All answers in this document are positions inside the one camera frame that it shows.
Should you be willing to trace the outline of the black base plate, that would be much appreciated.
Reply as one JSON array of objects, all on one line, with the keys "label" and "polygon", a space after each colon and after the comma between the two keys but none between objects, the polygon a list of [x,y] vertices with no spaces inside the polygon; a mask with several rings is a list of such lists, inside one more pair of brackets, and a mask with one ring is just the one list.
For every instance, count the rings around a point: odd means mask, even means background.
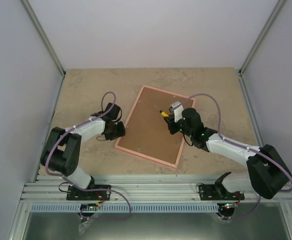
[{"label": "black base plate", "polygon": [[221,200],[231,200],[231,201],[241,201],[245,199],[243,193],[228,192],[224,187],[218,188],[214,184],[203,184],[198,183],[196,185],[196,191],[202,201],[221,201]]},{"label": "black base plate", "polygon": [[74,186],[69,186],[66,199],[68,201],[97,201],[103,202],[110,199],[111,185],[97,184],[95,186],[98,191],[82,191]]}]

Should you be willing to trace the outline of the yellow handled screwdriver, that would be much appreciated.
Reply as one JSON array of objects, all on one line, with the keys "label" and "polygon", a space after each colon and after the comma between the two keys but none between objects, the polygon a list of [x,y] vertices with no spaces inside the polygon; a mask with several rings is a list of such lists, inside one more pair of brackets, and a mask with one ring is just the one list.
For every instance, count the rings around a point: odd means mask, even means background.
[{"label": "yellow handled screwdriver", "polygon": [[163,117],[169,117],[169,115],[167,113],[165,113],[163,110],[161,110],[157,106],[155,106],[155,108],[159,111],[160,115],[162,115]]}]

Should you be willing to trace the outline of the aluminium rail base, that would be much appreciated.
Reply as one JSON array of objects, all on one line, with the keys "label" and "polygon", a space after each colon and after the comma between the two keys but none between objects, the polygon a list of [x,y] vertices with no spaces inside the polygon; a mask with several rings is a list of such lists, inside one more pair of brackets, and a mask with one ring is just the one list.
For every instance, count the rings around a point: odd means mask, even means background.
[{"label": "aluminium rail base", "polygon": [[[95,182],[111,185],[131,203],[199,203],[197,183],[212,184],[218,175],[149,174],[96,175]],[[20,201],[23,203],[64,203],[66,185],[56,176],[38,175],[35,182],[24,185]]]}]

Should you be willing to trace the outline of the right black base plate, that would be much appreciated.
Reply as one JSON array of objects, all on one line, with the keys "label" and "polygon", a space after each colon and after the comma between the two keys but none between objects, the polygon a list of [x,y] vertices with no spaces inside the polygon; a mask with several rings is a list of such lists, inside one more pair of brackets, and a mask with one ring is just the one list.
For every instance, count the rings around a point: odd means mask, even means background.
[{"label": "right black base plate", "polygon": [[231,200],[231,201],[241,201],[245,199],[243,193],[228,192],[224,187],[218,188],[214,184],[203,184],[198,183],[196,185],[196,191],[202,201],[221,201],[221,200]]}]

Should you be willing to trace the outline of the left aluminium corner post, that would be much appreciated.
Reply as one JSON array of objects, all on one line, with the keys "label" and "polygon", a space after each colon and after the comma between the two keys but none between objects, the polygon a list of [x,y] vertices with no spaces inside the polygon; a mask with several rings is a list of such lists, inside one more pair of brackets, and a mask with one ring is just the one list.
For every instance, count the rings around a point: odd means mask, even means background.
[{"label": "left aluminium corner post", "polygon": [[23,8],[25,9],[30,21],[32,22],[35,30],[37,31],[40,39],[42,40],[45,48],[47,49],[50,57],[52,58],[55,66],[57,67],[58,71],[60,72],[61,76],[64,78],[66,71],[64,70],[55,50],[53,49],[52,44],[50,43],[38,17],[36,16],[36,13],[33,9],[33,7],[31,6],[30,2],[28,0],[20,0],[21,5],[23,6]]}]

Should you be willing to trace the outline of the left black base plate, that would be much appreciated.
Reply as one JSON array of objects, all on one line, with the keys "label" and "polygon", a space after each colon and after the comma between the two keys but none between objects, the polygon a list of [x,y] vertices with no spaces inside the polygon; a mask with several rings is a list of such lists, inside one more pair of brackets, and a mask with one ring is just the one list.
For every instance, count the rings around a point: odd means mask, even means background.
[{"label": "left black base plate", "polygon": [[103,202],[110,199],[111,185],[97,184],[95,186],[98,191],[82,191],[74,186],[69,186],[66,199],[68,201],[97,201]]}]

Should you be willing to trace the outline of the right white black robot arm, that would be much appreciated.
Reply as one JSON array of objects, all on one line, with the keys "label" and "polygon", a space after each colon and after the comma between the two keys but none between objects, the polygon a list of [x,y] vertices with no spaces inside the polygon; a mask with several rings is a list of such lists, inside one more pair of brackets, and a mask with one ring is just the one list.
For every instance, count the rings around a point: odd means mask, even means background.
[{"label": "right white black robot arm", "polygon": [[292,174],[271,145],[251,146],[222,136],[218,131],[205,127],[194,108],[181,106],[170,114],[161,111],[170,134],[180,132],[185,142],[208,153],[219,154],[243,166],[248,172],[226,172],[209,186],[218,198],[228,199],[232,194],[255,191],[265,199],[272,199],[292,179]]}]

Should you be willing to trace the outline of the right aluminium corner post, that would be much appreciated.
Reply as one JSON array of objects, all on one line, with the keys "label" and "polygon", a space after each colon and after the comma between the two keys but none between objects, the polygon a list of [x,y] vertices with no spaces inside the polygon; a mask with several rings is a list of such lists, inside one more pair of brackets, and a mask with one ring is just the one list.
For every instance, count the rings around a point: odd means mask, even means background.
[{"label": "right aluminium corner post", "polygon": [[253,60],[254,56],[256,55],[258,49],[261,47],[263,41],[265,40],[265,38],[267,37],[267,35],[269,34],[273,24],[275,23],[275,21],[277,20],[277,18],[279,17],[281,11],[283,10],[284,6],[286,5],[288,1],[287,0],[278,0],[274,9],[272,10],[270,16],[268,17],[265,25],[263,26],[260,34],[258,35],[256,41],[254,42],[251,50],[249,51],[247,57],[245,58],[242,66],[240,69],[238,69],[238,74],[239,77],[242,77],[245,73],[245,71],[247,70],[250,62]]}]

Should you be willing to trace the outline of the aluminium corner post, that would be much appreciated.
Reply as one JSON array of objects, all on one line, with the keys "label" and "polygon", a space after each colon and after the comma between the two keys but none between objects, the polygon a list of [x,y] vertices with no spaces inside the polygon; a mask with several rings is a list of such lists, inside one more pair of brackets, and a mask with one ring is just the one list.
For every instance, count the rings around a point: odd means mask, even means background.
[{"label": "aluminium corner post", "polygon": [[57,67],[58,71],[60,72],[61,76],[64,78],[66,71],[64,70],[55,50],[53,49],[52,44],[50,43],[38,17],[36,16],[36,13],[33,9],[33,7],[31,6],[30,2],[28,0],[20,0],[21,5],[23,6],[23,8],[25,9],[30,21],[32,22],[35,30],[37,31],[40,39],[42,40],[45,48],[47,49],[50,57],[52,58],[55,66]]},{"label": "aluminium corner post", "polygon": [[254,42],[251,50],[249,51],[247,57],[245,58],[242,66],[240,69],[238,69],[238,74],[239,77],[242,77],[245,73],[245,71],[247,70],[250,62],[253,60],[254,56],[256,55],[258,49],[261,47],[263,41],[265,40],[265,38],[267,37],[267,35],[269,34],[273,24],[275,23],[275,21],[277,20],[277,18],[279,17],[281,11],[283,10],[284,6],[286,5],[288,1],[287,0],[278,0],[274,9],[272,10],[270,16],[268,17],[265,25],[263,26],[260,34],[258,35],[256,41]]}]

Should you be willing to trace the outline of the pink wooden photo frame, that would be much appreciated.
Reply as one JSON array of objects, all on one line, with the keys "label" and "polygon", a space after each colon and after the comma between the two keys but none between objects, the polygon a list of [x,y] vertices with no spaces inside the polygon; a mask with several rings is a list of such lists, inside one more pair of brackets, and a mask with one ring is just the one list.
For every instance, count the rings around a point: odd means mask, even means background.
[{"label": "pink wooden photo frame", "polygon": [[176,168],[184,146],[183,135],[171,135],[159,113],[168,113],[170,104],[188,97],[171,91],[143,85],[125,121],[125,136],[114,148],[155,163]]}]

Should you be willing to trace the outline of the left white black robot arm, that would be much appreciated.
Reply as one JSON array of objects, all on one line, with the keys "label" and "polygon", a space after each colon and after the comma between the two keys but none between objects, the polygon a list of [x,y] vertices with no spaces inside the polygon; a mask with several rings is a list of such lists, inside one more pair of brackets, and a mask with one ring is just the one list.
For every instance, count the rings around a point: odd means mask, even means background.
[{"label": "left white black robot arm", "polygon": [[69,128],[54,127],[40,157],[40,163],[48,174],[64,178],[78,187],[78,194],[85,200],[95,195],[95,180],[79,167],[81,145],[87,140],[104,136],[112,141],[125,136],[121,121],[122,109],[108,103],[105,110],[92,114],[86,121]]}]

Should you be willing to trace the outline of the clear plastic bag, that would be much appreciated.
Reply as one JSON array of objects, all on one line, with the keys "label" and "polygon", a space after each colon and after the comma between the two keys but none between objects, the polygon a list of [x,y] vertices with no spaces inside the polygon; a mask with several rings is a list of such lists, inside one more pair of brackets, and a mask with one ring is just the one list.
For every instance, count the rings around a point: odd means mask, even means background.
[{"label": "clear plastic bag", "polygon": [[81,236],[84,234],[85,230],[90,227],[91,220],[89,219],[81,219],[81,222],[78,226],[78,234]]}]

